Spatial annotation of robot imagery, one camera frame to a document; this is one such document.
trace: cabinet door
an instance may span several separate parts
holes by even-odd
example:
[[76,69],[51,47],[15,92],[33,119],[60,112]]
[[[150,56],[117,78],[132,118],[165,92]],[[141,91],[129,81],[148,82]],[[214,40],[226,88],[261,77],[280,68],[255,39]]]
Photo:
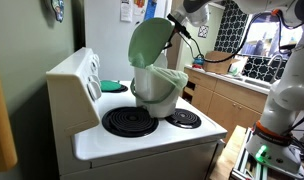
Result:
[[259,113],[216,93],[213,93],[208,116],[228,131],[224,139],[226,142],[236,125],[252,127],[260,118]]
[[212,99],[213,92],[197,85],[194,89],[194,94],[191,104],[204,114],[208,113],[209,105]]

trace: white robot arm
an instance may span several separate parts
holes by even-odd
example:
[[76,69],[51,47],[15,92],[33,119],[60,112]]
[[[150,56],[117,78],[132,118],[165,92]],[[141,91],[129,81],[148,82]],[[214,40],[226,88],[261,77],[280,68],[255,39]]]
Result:
[[[176,20],[176,25],[186,18],[193,25],[204,24],[208,18],[206,4],[209,2],[211,1],[184,0],[172,18]],[[282,79],[272,85],[261,119],[256,122],[254,136],[247,143],[246,149],[265,166],[293,178],[304,179],[300,157],[297,151],[289,146],[292,139],[287,132],[293,126],[295,112],[304,109],[304,0],[234,2],[244,13],[256,14],[278,9],[278,16],[287,26],[303,24],[302,37],[292,49]],[[188,34],[184,32],[184,28],[181,30],[179,31],[183,34]]]

